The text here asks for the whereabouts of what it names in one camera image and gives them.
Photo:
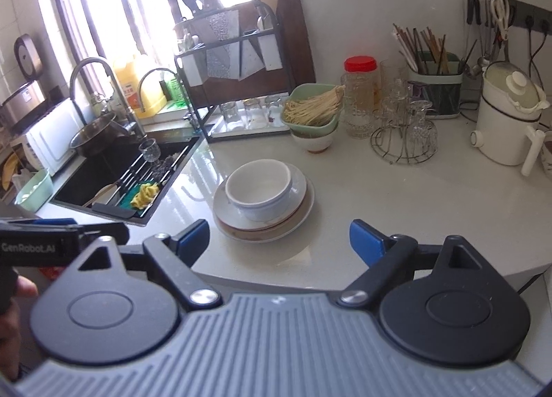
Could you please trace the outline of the left hand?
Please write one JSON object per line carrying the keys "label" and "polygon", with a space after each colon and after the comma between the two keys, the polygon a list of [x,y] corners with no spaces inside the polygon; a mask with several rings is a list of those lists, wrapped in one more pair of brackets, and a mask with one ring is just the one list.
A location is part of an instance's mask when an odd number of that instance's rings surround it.
{"label": "left hand", "polygon": [[15,295],[10,299],[8,310],[1,315],[0,367],[1,375],[9,381],[15,381],[18,378],[20,369],[21,312],[15,299],[35,298],[37,295],[37,285],[19,275]]}

